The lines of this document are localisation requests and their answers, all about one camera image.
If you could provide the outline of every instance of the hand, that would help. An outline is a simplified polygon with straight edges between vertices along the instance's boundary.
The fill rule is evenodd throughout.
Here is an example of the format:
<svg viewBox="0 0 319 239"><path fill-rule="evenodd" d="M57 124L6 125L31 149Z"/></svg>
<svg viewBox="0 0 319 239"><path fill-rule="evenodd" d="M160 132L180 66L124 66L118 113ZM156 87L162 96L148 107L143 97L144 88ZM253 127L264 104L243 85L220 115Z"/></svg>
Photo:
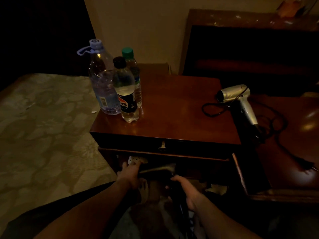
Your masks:
<svg viewBox="0 0 319 239"><path fill-rule="evenodd" d="M140 161L134 162L127 166L127 163L124 162L122 165L122 171L117 173L117 181L126 181L129 185L129 189L137 189L140 183L144 179L138 179L138 170L141 165Z"/></svg>
<svg viewBox="0 0 319 239"><path fill-rule="evenodd" d="M171 178L173 181L178 181L181 183L181 186L186 194L186 202L187 206L190 210L195 211L196 210L196 201L200 198L202 195L186 178L175 175Z"/></svg>

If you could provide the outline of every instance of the person's left hand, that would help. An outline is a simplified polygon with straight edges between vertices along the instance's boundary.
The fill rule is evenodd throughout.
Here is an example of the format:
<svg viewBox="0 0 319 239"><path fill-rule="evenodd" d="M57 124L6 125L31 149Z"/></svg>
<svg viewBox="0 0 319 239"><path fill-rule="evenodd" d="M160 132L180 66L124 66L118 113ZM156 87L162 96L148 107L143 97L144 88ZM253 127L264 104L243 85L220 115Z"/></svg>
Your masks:
<svg viewBox="0 0 319 239"><path fill-rule="evenodd" d="M125 180L130 185L130 189L137 189L144 179L138 179L138 170L141 165L140 161L134 162L127 166L127 162L122 165L122 171L117 173L117 181Z"/></svg>

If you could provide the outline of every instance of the drawer handle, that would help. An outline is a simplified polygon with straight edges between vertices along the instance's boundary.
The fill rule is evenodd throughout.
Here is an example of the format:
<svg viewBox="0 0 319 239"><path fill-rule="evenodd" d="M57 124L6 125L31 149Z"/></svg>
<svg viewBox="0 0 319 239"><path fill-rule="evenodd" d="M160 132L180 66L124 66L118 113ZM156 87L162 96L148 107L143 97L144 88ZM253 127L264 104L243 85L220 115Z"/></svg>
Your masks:
<svg viewBox="0 0 319 239"><path fill-rule="evenodd" d="M165 141L162 141L162 146L159 147L159 151L161 151L161 152L165 152L166 151Z"/></svg>

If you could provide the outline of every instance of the barcode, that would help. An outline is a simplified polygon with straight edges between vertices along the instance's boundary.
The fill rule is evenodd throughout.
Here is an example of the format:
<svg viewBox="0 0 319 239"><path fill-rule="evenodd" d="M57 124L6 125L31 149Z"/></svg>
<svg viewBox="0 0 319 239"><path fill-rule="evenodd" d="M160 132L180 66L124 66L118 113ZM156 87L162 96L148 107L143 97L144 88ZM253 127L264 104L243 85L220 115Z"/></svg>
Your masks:
<svg viewBox="0 0 319 239"><path fill-rule="evenodd" d="M102 102L102 105L107 107L107 102L106 102L105 98L104 97L100 97L100 100Z"/></svg>

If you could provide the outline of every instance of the plastic bottle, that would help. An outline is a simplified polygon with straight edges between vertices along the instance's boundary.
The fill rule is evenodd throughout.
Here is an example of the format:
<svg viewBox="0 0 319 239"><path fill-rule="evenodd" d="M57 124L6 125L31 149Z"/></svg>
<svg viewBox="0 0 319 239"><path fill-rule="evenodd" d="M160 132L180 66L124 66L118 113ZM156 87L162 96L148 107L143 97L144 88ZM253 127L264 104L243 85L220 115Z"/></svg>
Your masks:
<svg viewBox="0 0 319 239"><path fill-rule="evenodd" d="M117 93L113 87L113 57L104 49L102 41L90 40L90 46L80 49L78 55L91 55L89 77L96 99L105 114L117 115L121 112Z"/></svg>
<svg viewBox="0 0 319 239"><path fill-rule="evenodd" d="M135 98L138 104L138 108L142 106L142 90L141 90L141 80L139 76L139 68L136 60L134 59L133 49L130 47L122 49L122 56L126 60L126 66L131 70L135 79Z"/></svg>
<svg viewBox="0 0 319 239"><path fill-rule="evenodd" d="M138 106L135 99L135 80L132 72L126 67L125 58L113 59L113 85L121 105L122 117L128 123L138 120Z"/></svg>

